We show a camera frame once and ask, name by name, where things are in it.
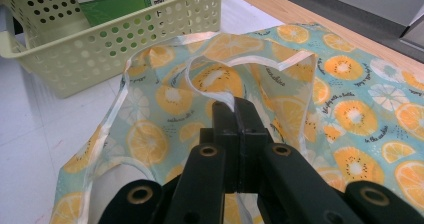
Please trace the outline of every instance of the light green basket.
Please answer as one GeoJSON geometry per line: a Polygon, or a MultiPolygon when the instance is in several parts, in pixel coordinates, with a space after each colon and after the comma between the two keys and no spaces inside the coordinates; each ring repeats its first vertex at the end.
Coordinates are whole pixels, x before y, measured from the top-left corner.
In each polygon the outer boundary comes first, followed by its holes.
{"type": "Polygon", "coordinates": [[[221,0],[170,0],[90,27],[76,0],[1,0],[25,33],[0,32],[0,55],[16,59],[64,98],[122,72],[137,50],[178,35],[218,31],[221,0]]]}

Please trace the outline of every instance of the white strap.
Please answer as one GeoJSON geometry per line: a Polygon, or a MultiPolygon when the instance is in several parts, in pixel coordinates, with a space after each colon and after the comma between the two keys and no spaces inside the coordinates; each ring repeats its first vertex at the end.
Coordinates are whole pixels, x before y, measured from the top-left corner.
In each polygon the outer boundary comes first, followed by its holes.
{"type": "Polygon", "coordinates": [[[291,66],[299,63],[300,61],[308,58],[311,55],[313,55],[312,52],[299,51],[296,54],[294,54],[293,56],[291,56],[290,58],[288,58],[288,59],[286,59],[285,61],[282,61],[282,62],[276,62],[276,61],[269,59],[269,58],[266,58],[266,57],[254,56],[254,55],[237,57],[237,58],[228,60],[226,62],[211,60],[211,59],[209,59],[205,56],[194,56],[194,57],[191,57],[190,59],[188,59],[186,61],[186,69],[184,71],[184,77],[185,77],[185,79],[188,83],[188,86],[194,92],[199,93],[200,95],[203,95],[203,96],[206,96],[206,97],[209,97],[209,98],[213,98],[217,101],[224,102],[231,109],[231,111],[234,112],[235,101],[234,101],[234,96],[230,92],[202,92],[202,91],[198,90],[196,87],[193,86],[193,84],[190,80],[190,75],[189,75],[191,65],[193,63],[199,63],[201,61],[213,61],[213,62],[218,62],[218,63],[224,64],[224,65],[229,66],[229,67],[248,64],[248,63],[257,63],[257,64],[260,64],[260,65],[275,68],[278,71],[282,71],[282,70],[284,70],[288,67],[291,67],[291,66]]]}

